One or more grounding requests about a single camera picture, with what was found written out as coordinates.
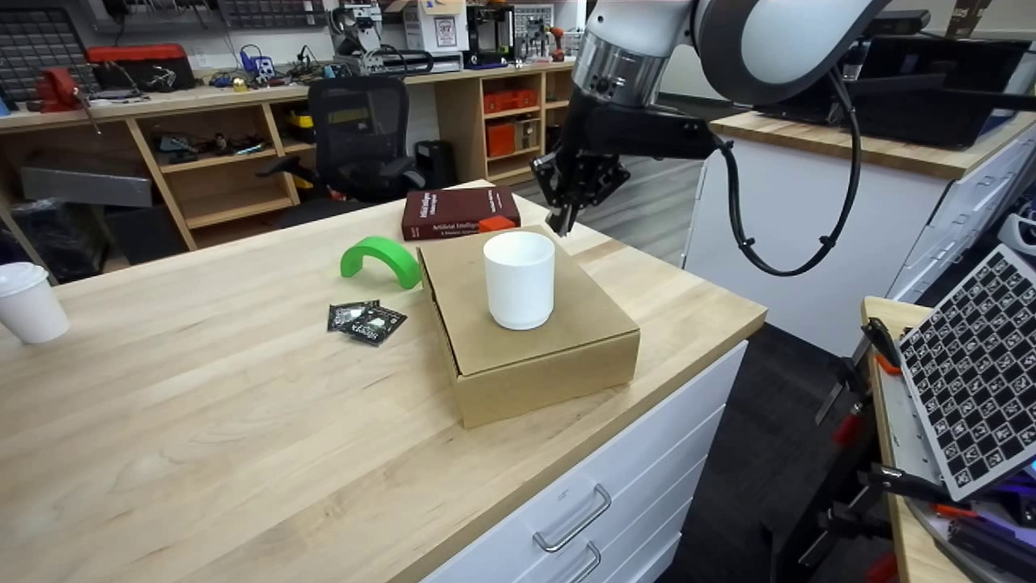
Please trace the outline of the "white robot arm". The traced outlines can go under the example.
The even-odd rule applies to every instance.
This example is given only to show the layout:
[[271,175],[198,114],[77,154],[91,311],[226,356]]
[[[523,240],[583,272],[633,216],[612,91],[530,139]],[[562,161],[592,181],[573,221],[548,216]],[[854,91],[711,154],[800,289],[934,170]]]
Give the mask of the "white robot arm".
[[552,207],[552,232],[605,199],[620,154],[704,158],[700,115],[658,105],[655,91],[677,46],[700,55],[716,95],[732,102],[797,96],[864,36],[887,0],[596,0],[573,66],[570,109],[533,179]]

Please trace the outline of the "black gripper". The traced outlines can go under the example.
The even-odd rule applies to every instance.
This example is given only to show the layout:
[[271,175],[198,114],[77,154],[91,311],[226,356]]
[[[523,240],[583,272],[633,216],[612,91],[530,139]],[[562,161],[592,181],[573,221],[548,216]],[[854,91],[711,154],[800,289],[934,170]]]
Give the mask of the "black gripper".
[[548,227],[556,236],[565,236],[583,207],[602,204],[628,181],[628,170],[592,175],[592,158],[704,158],[711,148],[716,135],[701,115],[655,102],[614,102],[573,91],[561,148],[536,154],[530,175],[552,207]]

